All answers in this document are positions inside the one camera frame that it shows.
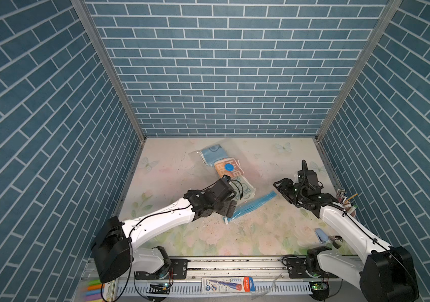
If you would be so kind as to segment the clear vacuum bag blue zip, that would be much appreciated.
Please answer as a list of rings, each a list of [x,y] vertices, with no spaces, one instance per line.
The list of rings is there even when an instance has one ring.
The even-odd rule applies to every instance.
[[[193,160],[199,156],[201,162],[211,171],[215,171],[219,178],[223,176],[230,178],[229,184],[235,190],[233,201],[237,202],[237,206],[232,217],[225,216],[223,218],[226,225],[261,208],[276,197],[276,193],[270,191],[268,194],[256,198],[256,188],[247,180],[245,172],[240,166],[240,161],[230,157],[221,144],[197,150],[190,156]]]

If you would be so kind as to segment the orange white patterned towel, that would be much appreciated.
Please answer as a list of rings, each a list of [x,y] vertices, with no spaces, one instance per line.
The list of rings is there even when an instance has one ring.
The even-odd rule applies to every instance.
[[[220,178],[229,176],[231,179],[234,179],[244,175],[239,161],[234,158],[226,158],[217,161],[214,167]]]

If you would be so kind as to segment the light blue towel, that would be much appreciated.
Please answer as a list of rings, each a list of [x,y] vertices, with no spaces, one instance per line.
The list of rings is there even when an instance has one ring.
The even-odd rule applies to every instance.
[[[221,145],[212,145],[201,150],[201,158],[205,165],[213,166],[216,162],[228,158],[228,154]]]

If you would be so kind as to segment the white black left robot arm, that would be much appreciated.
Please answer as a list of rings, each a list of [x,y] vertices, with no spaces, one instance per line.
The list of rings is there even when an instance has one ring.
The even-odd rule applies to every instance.
[[[182,198],[151,214],[119,220],[109,218],[91,244],[91,253],[102,283],[120,278],[126,271],[145,272],[160,279],[172,261],[163,247],[146,249],[143,244],[175,227],[213,213],[231,218],[240,190],[224,175],[202,190],[189,190]]]

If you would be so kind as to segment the beige towel blue bunny print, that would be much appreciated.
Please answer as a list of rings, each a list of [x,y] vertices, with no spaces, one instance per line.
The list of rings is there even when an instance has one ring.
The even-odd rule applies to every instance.
[[[255,197],[256,189],[248,182],[245,176],[240,176],[231,180],[231,186],[235,189],[234,200],[245,203]]]

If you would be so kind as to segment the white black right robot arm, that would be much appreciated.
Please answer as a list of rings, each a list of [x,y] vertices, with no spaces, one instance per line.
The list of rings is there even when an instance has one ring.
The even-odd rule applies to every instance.
[[[358,288],[367,301],[416,301],[420,297],[411,254],[378,238],[355,220],[338,200],[322,193],[317,173],[305,161],[297,182],[284,178],[274,182],[275,189],[297,208],[311,211],[332,229],[357,254],[352,259],[328,247],[307,252],[305,266],[312,278],[333,274]]]

